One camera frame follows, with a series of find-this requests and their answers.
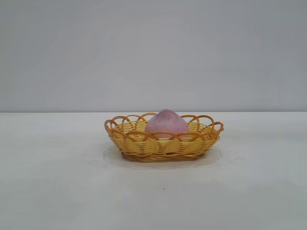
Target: basket base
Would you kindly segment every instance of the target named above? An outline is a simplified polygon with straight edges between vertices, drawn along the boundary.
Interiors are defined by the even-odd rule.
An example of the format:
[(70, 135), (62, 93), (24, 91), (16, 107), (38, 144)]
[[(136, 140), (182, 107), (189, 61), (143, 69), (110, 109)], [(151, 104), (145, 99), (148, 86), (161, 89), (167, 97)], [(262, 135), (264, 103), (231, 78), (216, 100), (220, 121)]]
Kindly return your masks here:
[(146, 156), (146, 157), (139, 157), (139, 156), (133, 156), (133, 155), (127, 155), (124, 152), (121, 152), (122, 156), (125, 159), (128, 159), (129, 161), (137, 161), (137, 162), (170, 162), (170, 161), (195, 161), (198, 158), (205, 155), (206, 152), (203, 152), (200, 155), (197, 156)]

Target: table surface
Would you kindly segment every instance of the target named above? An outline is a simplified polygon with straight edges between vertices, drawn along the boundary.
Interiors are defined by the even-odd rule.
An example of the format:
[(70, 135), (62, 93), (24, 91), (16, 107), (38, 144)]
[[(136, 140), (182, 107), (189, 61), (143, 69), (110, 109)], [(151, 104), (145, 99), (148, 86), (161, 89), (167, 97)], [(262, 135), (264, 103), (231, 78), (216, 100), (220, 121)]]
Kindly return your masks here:
[(179, 113), (225, 131), (171, 163), (121, 157), (103, 124), (128, 114), (0, 114), (0, 229), (307, 229), (307, 113)]

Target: yellow wicker basket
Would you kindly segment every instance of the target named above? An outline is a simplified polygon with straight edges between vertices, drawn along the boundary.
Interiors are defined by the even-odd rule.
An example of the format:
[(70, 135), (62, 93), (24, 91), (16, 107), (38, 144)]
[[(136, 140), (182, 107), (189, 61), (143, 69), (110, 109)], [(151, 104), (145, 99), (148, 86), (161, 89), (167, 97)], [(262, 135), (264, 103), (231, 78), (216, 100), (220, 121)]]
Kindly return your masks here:
[[(219, 140), (219, 134), (224, 130), (221, 122), (207, 115), (183, 115), (182, 118), (191, 118), (188, 121), (189, 132), (174, 134), (170, 132), (145, 132), (147, 120), (145, 117), (156, 113), (143, 115), (116, 116), (105, 121), (105, 128), (111, 140), (122, 154), (132, 161), (192, 161)], [(200, 123), (201, 118), (208, 118), (211, 123)], [(170, 138), (157, 138), (157, 134), (169, 134)]]

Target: pink egg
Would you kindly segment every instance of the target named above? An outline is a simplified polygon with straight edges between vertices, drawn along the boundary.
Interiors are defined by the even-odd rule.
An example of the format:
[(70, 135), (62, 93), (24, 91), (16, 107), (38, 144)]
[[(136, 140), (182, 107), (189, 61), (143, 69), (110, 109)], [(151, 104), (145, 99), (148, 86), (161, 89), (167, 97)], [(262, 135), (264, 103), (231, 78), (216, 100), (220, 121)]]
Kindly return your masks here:
[[(145, 127), (145, 132), (153, 133), (153, 132), (172, 132), (175, 134), (189, 132), (189, 126), (186, 121), (180, 117), (175, 112), (164, 109), (154, 117), (152, 117)], [(171, 135), (169, 134), (157, 134), (155, 135), (158, 138), (169, 138)]]

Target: gray wall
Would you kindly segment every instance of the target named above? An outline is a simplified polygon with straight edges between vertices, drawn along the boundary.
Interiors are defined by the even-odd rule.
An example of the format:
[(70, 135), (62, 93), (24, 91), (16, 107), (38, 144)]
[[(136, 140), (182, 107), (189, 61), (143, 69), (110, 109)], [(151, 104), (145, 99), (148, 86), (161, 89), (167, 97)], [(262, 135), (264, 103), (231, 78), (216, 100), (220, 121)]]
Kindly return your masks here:
[(0, 111), (307, 111), (307, 0), (0, 0)]

